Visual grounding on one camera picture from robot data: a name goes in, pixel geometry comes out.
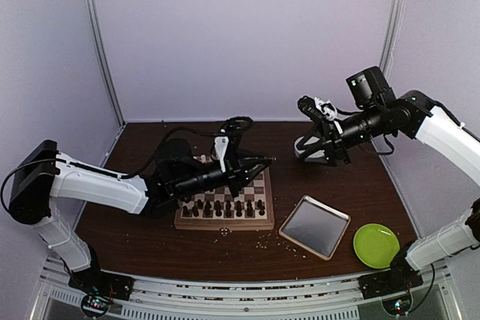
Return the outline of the black chess piece back row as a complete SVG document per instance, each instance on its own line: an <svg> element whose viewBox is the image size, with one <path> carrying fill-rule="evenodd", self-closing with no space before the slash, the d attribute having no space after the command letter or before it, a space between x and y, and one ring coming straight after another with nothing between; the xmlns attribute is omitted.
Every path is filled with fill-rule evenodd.
<svg viewBox="0 0 480 320"><path fill-rule="evenodd" d="M226 209L225 212L224 212L224 216L226 218L232 218L233 217L233 212L231 209Z"/></svg>

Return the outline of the wooden chess board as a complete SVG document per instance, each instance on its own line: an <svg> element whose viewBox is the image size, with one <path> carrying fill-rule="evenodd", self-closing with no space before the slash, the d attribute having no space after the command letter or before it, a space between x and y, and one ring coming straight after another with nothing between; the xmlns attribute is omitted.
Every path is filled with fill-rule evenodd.
<svg viewBox="0 0 480 320"><path fill-rule="evenodd" d="M203 207L206 202L211 203L211 217L203 217L203 209L199 209L199 216L194 217L192 214L192 207L197 206L197 201L202 200ZM247 209L247 201L251 200L254 217L247 218L245 212ZM258 201L261 200L265 206L265 214L263 216L259 215ZM222 216L215 216L215 202L220 201L222 203ZM226 218L224 216L225 212L225 202L231 201L231 210L232 218ZM244 211L243 219L236 219L236 202L241 201ZM191 217L182 218L182 207L187 206L190 210ZM179 230L200 230L200 231L268 231L272 230L275 227L275 215L274 215L274 206L273 206L273 197L272 197L272 186L269 170L263 170L259 173L253 180L247 185L243 190L240 191L237 197L233 197L230 194L228 187L217 188L215 190L210 190L205 193L198 193L190 198L189 202L180 202L179 209L175 213L174 226Z"/></svg>

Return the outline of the metal tray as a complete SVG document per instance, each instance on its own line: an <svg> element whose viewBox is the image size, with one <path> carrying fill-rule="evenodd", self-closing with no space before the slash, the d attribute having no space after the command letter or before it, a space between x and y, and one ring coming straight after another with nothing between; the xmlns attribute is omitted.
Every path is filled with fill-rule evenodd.
<svg viewBox="0 0 480 320"><path fill-rule="evenodd" d="M280 226L278 234L328 261L335 254L350 221L350 215L305 195Z"/></svg>

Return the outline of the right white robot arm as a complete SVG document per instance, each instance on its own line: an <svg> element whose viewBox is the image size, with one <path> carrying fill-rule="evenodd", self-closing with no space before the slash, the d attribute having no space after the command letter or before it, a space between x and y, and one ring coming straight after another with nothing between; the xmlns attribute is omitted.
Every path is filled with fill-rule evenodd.
<svg viewBox="0 0 480 320"><path fill-rule="evenodd" d="M331 101L301 97L297 107L313 127L295 141L302 162L336 166L350 162L348 150L378 136L403 133L440 153L475 183L479 182L479 138L438 100L412 90L396 97L379 67L346 79L357 111L343 112ZM420 271L463 250L479 248L479 202L433 234L398 253L385 273L389 290L400 291Z"/></svg>

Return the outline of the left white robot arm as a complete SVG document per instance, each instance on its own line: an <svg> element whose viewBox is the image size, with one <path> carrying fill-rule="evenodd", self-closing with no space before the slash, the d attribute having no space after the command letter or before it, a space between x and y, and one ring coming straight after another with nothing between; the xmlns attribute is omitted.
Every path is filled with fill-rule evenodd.
<svg viewBox="0 0 480 320"><path fill-rule="evenodd" d="M187 140L162 141L153 152L152 175L123 174L80 162L61 153L56 142L45 140L7 177L9 200L1 203L18 223L36 229L78 283L92 293L108 285L95 250L78 237L51 204L53 198L78 199L110 206L144 217L161 217L177 209L178 201L205 191L228 187L233 196L272 159L239 148L227 136L214 139L214 157L196 159Z"/></svg>

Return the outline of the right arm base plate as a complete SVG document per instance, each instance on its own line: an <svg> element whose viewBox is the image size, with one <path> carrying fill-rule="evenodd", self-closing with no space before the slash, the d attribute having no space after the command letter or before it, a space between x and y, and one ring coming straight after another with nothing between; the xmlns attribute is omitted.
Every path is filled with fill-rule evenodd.
<svg viewBox="0 0 480 320"><path fill-rule="evenodd" d="M385 297L397 292L407 292L423 283L422 276L418 273L402 277L390 270L367 274L358 278L358 285L365 300Z"/></svg>

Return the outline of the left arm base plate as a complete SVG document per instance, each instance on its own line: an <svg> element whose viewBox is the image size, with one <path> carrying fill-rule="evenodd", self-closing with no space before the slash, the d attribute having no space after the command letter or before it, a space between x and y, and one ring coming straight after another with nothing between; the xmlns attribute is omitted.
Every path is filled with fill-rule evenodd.
<svg viewBox="0 0 480 320"><path fill-rule="evenodd" d="M134 279L124 275L104 273L99 285L81 284L73 277L69 279L68 285L87 295L96 295L107 300L128 301L134 287Z"/></svg>

